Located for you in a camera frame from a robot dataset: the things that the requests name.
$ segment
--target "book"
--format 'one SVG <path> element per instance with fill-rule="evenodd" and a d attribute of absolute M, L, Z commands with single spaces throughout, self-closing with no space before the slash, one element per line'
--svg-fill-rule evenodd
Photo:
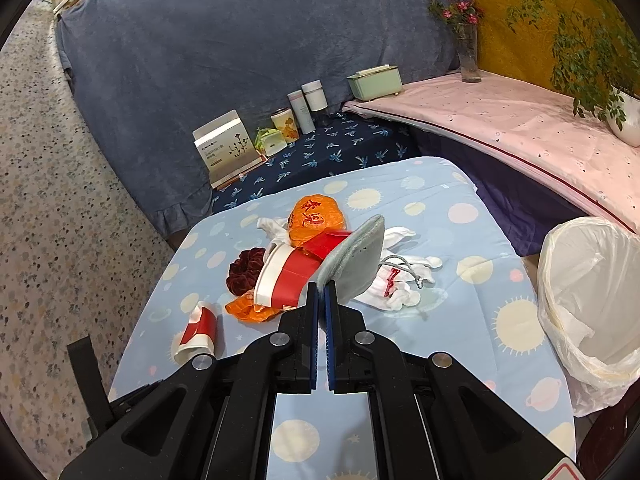
<path fill-rule="evenodd" d="M 235 110 L 199 127 L 193 137 L 202 160 L 209 168 L 213 188 L 228 185 L 227 182 L 231 183 L 241 173 L 264 162 Z"/>

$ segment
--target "wall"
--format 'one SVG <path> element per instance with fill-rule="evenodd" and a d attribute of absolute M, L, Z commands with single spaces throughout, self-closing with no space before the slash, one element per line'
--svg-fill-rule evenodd
<path fill-rule="evenodd" d="M 0 52 L 0 412 L 48 478 L 84 444 L 66 345 L 91 334 L 107 388 L 171 255 L 84 126 L 34 0 Z"/>
<path fill-rule="evenodd" d="M 506 9 L 521 0 L 477 1 L 486 12 L 478 30 L 479 67 L 553 90 L 549 78 L 554 65 L 551 45 L 557 22 L 543 20 L 540 30 L 516 27 L 514 34 L 505 22 Z M 587 15 L 597 12 L 593 8 L 578 8 Z"/>

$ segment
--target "pink flowers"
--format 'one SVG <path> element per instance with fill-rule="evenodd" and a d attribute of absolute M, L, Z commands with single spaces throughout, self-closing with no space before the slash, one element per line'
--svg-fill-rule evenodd
<path fill-rule="evenodd" d="M 475 0 L 429 0 L 429 11 L 447 25 L 477 25 L 484 18 L 484 10 L 478 7 Z"/>

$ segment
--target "white plastic bag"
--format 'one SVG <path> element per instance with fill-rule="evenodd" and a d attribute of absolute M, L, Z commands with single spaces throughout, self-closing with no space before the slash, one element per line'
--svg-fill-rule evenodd
<path fill-rule="evenodd" d="M 617 403 L 640 377 L 640 237 L 601 218 L 562 224 L 545 238 L 538 288 L 575 416 Z"/>

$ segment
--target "white glove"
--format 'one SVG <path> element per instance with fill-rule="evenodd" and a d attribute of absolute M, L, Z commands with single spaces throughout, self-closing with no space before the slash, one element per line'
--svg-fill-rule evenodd
<path fill-rule="evenodd" d="M 388 256 L 397 255 L 393 254 L 391 251 L 382 249 L 382 255 L 380 256 L 380 259 L 384 260 Z M 435 256 L 404 256 L 402 254 L 400 254 L 399 256 L 401 256 L 411 264 L 411 270 L 418 276 L 429 283 L 435 283 L 435 280 L 431 275 L 431 269 L 439 269 L 442 266 L 441 259 L 436 258 Z M 400 258 L 390 258 L 387 261 L 393 264 L 400 265 L 402 267 L 406 266 L 406 264 Z M 415 280 L 415 278 L 410 272 L 401 270 L 400 273 L 394 278 L 394 280 L 396 282 L 412 282 Z"/>
<path fill-rule="evenodd" d="M 265 233 L 267 233 L 267 236 L 271 238 L 271 242 L 269 242 L 264 250 L 264 257 L 262 260 L 265 263 L 267 262 L 267 258 L 269 257 L 269 254 L 271 254 L 271 251 L 273 251 L 276 247 L 283 244 L 289 246 L 291 245 L 289 231 L 285 229 L 285 225 L 287 225 L 286 218 L 258 218 L 258 229 L 262 229 Z"/>
<path fill-rule="evenodd" d="M 409 285 L 404 282 L 393 283 L 394 291 L 386 296 L 385 294 L 388 294 L 388 279 L 380 276 L 380 271 L 383 269 L 386 269 L 390 274 L 393 267 L 381 267 L 371 286 L 354 299 L 380 310 L 400 310 L 405 305 L 413 306 L 420 302 L 420 292 L 411 290 Z"/>
<path fill-rule="evenodd" d="M 415 236 L 415 231 L 411 231 L 411 229 L 407 229 L 406 227 L 390 227 L 389 229 L 385 229 L 385 238 L 382 241 L 382 248 L 388 249 L 398 242 L 401 242 L 404 238 L 412 236 Z"/>

